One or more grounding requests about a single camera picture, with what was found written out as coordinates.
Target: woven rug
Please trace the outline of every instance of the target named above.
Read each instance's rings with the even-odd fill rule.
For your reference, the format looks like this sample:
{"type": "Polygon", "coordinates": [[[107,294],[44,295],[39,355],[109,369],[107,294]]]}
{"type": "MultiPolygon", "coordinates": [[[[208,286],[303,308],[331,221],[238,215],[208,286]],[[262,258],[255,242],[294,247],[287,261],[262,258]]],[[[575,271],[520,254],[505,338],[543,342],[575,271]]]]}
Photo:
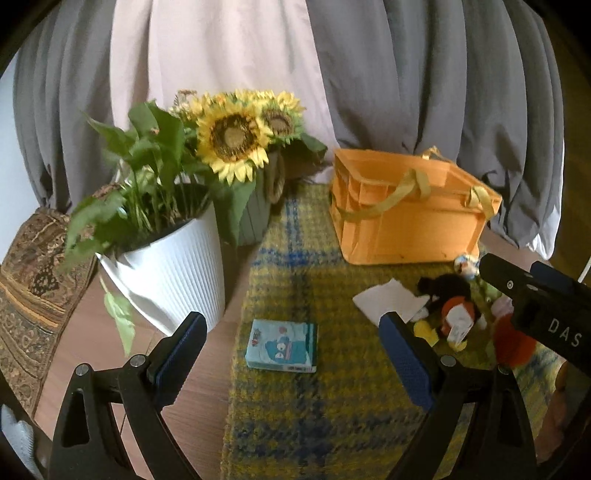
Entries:
{"type": "MultiPolygon", "coordinates": [[[[377,328],[352,298],[391,278],[416,291],[421,276],[435,277],[452,267],[349,265],[328,206],[326,186],[291,187],[252,266],[233,357],[222,456],[226,480],[386,478],[423,418],[398,380],[377,328]],[[249,369],[244,355],[254,318],[316,323],[317,372],[249,369]]],[[[475,286],[473,293],[490,314],[475,286]]],[[[464,365],[489,368],[487,341],[486,334],[472,332],[468,347],[456,356],[464,365]]],[[[435,350],[452,353],[443,341],[435,350]]],[[[558,367],[557,356],[540,348],[517,372],[535,431],[558,367]]],[[[462,415],[464,427],[469,410],[462,415]]],[[[461,440],[458,432],[441,464],[442,475],[453,466],[461,440]]]]}
{"type": "Polygon", "coordinates": [[[32,417],[63,329],[95,261],[63,271],[69,217],[39,208],[0,266],[0,369],[32,417]]]}

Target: metal screw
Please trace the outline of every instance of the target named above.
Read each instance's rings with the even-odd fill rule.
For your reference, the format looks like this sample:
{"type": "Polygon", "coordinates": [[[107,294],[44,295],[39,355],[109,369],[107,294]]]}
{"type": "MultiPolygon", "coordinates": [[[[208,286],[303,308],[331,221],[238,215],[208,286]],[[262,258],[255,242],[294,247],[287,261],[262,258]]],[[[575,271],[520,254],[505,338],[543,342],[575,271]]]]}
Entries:
{"type": "Polygon", "coordinates": [[[88,373],[88,365],[80,364],[76,367],[76,375],[81,377],[82,375],[86,375],[88,373]]]}
{"type": "Polygon", "coordinates": [[[146,362],[146,356],[145,355],[134,355],[133,357],[131,357],[131,360],[129,361],[129,364],[132,367],[140,367],[145,362],[146,362]]]}
{"type": "Polygon", "coordinates": [[[440,360],[441,360],[441,363],[443,365],[445,365],[446,367],[453,367],[457,363],[456,359],[453,358],[451,355],[443,355],[440,360]]]}

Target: blue cartoon box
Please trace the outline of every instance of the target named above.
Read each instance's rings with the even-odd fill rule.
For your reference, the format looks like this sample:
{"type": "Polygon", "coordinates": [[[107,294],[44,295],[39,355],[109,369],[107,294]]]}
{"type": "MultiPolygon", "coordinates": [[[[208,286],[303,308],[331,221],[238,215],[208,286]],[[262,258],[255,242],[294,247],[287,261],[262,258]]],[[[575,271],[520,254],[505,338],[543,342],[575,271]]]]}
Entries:
{"type": "Polygon", "coordinates": [[[246,347],[251,368],[316,372],[316,327],[313,323],[254,320],[246,347]]]}

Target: white cable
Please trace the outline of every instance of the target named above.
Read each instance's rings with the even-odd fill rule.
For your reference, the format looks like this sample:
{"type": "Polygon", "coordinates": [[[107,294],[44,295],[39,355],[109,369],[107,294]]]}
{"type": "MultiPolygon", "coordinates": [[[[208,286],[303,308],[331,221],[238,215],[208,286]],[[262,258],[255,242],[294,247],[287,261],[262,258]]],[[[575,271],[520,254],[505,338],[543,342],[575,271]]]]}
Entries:
{"type": "Polygon", "coordinates": [[[583,280],[585,279],[585,277],[589,273],[590,268],[591,268],[591,257],[589,257],[589,261],[587,262],[587,265],[585,265],[585,268],[584,268],[583,272],[581,273],[581,276],[579,277],[579,283],[583,282],[583,280]]]}

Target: blue gripper pad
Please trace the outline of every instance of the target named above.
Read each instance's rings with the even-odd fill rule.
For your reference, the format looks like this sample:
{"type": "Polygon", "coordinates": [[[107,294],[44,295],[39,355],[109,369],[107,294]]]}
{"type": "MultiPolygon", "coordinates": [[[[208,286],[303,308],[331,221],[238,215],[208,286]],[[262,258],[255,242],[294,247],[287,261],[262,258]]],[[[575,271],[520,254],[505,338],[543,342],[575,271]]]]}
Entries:
{"type": "Polygon", "coordinates": [[[154,387],[152,402],[157,409],[174,403],[206,339],[205,317],[191,312],[171,337],[154,348],[147,377],[154,387]]]}
{"type": "Polygon", "coordinates": [[[382,316],[378,330],[382,345],[410,400],[417,407],[429,411],[435,402],[431,390],[435,372],[429,368],[431,356],[435,356],[435,353],[425,340],[416,338],[394,312],[382,316]],[[428,347],[428,351],[424,350],[421,342],[428,347]],[[425,363],[417,356],[422,353],[428,356],[425,363]]]}

